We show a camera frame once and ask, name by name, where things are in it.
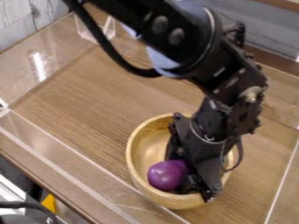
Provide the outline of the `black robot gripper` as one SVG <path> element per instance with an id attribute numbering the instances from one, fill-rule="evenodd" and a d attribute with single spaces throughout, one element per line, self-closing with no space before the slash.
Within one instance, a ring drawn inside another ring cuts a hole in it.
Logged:
<path id="1" fill-rule="evenodd" d="M 196 172 L 188 174 L 176 188 L 178 194 L 200 193 L 205 203 L 212 202 L 223 191 L 221 178 L 243 159 L 239 137 L 228 136 L 227 114 L 209 98 L 188 117 L 172 115 L 170 138 L 164 159 L 181 159 Z"/>

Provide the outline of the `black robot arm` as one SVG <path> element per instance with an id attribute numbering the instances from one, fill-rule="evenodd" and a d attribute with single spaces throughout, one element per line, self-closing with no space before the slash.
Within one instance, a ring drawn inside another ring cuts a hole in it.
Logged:
<path id="1" fill-rule="evenodd" d="M 244 49 L 245 26 L 225 27 L 201 0 L 89 0 L 145 44 L 152 68 L 120 55 L 78 0 L 62 0 L 110 59 L 132 74 L 187 80 L 205 94 L 197 111 L 174 114 L 164 161 L 148 171 L 153 187 L 197 193 L 207 202 L 223 190 L 231 151 L 260 126 L 267 77 Z"/>

